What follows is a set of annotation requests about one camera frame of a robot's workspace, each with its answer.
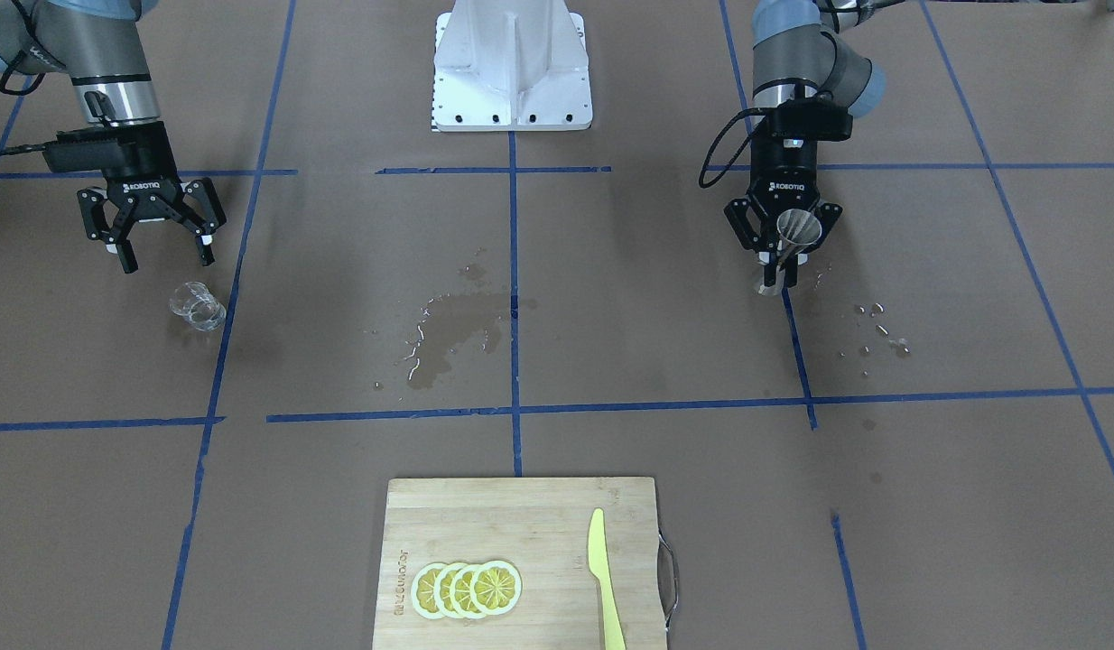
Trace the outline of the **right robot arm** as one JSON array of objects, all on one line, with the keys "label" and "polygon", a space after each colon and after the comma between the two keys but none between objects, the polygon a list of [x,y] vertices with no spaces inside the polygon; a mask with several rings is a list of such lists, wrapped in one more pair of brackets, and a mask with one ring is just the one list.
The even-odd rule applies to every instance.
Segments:
[{"label": "right robot arm", "polygon": [[226,225],[213,181],[183,181],[137,25],[153,1],[0,1],[0,93],[35,93],[46,75],[65,75],[87,126],[0,155],[41,153],[53,173],[100,172],[100,188],[80,190],[84,233],[139,264],[129,234],[141,222],[190,231],[201,264],[214,263],[213,237]]}]

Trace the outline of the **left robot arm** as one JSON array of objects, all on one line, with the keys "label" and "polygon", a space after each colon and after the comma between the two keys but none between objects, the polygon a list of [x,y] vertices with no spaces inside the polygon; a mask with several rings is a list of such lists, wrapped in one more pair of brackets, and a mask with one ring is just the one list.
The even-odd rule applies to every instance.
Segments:
[{"label": "left robot arm", "polygon": [[758,291],[797,287],[799,268],[842,217],[818,190],[818,147],[851,136],[854,120],[874,110],[886,74],[856,54],[842,33],[882,9],[882,1],[762,1],[752,17],[754,91],[743,147],[750,178],[725,215],[737,242],[754,252]]}]

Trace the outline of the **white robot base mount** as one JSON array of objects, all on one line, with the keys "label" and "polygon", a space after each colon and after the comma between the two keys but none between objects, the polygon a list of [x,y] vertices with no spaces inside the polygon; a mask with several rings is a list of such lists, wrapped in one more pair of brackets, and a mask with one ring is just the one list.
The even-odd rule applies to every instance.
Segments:
[{"label": "white robot base mount", "polygon": [[583,16],[564,1],[457,1],[436,18],[434,132],[592,128]]}]

